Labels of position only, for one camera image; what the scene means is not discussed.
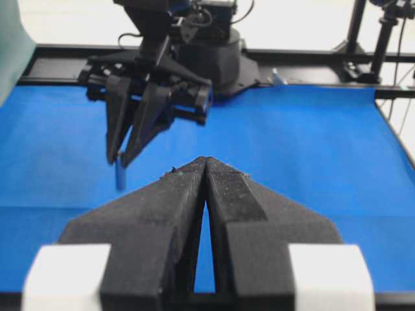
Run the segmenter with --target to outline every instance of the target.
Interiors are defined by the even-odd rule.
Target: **blue fabric surface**
[[[36,250],[70,218],[197,156],[330,217],[362,247],[377,291],[415,290],[415,172],[373,90],[252,89],[219,102],[206,127],[176,120],[155,138],[125,192],[106,163],[105,124],[104,103],[79,87],[17,87],[0,109],[0,291],[21,289]],[[199,264],[211,269],[208,255]],[[197,277],[195,290],[214,290],[209,282]]]

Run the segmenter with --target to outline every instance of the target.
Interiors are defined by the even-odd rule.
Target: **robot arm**
[[[120,157],[127,167],[175,117],[204,124],[214,91],[237,93],[256,84],[259,71],[241,56],[239,34],[231,29],[236,1],[114,2],[124,6],[143,42],[91,57],[78,80],[88,98],[106,101],[109,164]]]

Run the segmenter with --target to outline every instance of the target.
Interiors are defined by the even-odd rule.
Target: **black metal frame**
[[[26,71],[20,78],[20,86],[60,85],[77,86],[77,74],[91,55],[104,55],[119,51],[114,46],[38,45]],[[415,87],[401,88],[380,84],[351,82],[342,71],[344,62],[370,63],[373,53],[350,54],[337,51],[244,50],[255,60],[263,76],[271,77],[278,68],[290,85],[318,85],[323,87],[374,87],[376,98],[415,98]],[[395,54],[387,54],[386,62],[396,62]],[[415,54],[402,54],[401,63],[415,63]],[[318,77],[307,80],[304,76]]]
[[[344,64],[369,64],[373,53],[365,53],[357,38],[366,0],[356,0],[347,40],[333,51],[290,51],[245,49],[244,54],[257,61],[264,84],[272,81],[272,70],[278,68],[280,75],[290,85],[315,85],[322,87],[362,88],[373,87],[378,99],[415,98],[415,87],[384,86],[381,84],[357,84],[345,73]],[[38,45],[30,64],[20,78],[20,86],[77,86],[77,76],[91,55],[104,55],[119,51],[114,46]],[[415,63],[415,54],[386,54],[386,62]],[[415,161],[407,152],[396,132],[400,145],[406,152],[412,167]],[[17,310],[20,293],[0,293],[1,310]],[[376,310],[415,310],[415,292],[376,293]],[[195,294],[189,299],[166,298],[166,310],[229,310],[234,309],[231,297]]]

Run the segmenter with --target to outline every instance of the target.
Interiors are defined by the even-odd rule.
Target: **metal rod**
[[[390,40],[390,35],[392,34],[392,29],[397,25],[396,18],[387,18],[384,17],[381,19],[382,29],[377,40],[375,54],[373,56],[373,62],[371,67],[371,72],[375,75],[376,78],[379,77],[381,73],[382,65],[385,62],[386,50],[388,49],[388,44]]]
[[[346,47],[347,53],[354,53],[356,51],[357,38],[361,29],[365,6],[366,0],[355,0],[348,33],[348,44]]]

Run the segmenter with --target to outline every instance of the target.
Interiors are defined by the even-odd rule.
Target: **black plastic part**
[[[195,270],[204,167],[205,159],[196,159],[67,225],[61,244],[112,245],[101,285],[103,310],[161,310],[169,290],[193,289],[194,275],[182,273]]]
[[[235,295],[238,310],[293,310],[288,243],[342,243],[335,226],[216,159],[206,179],[218,293]]]
[[[234,29],[222,43],[195,40],[180,47],[178,61],[210,79],[216,95],[229,97],[260,80],[258,64],[241,55],[239,42],[239,33]]]
[[[106,83],[106,156],[109,164],[118,157],[125,135],[131,125],[131,78],[109,76]]]
[[[148,138],[154,130],[164,130],[172,122],[172,118],[166,122],[157,122],[160,115],[169,105],[170,89],[149,82],[143,94],[143,98],[136,110],[132,131],[125,152],[121,156],[121,163],[127,167],[132,160],[143,150]]]

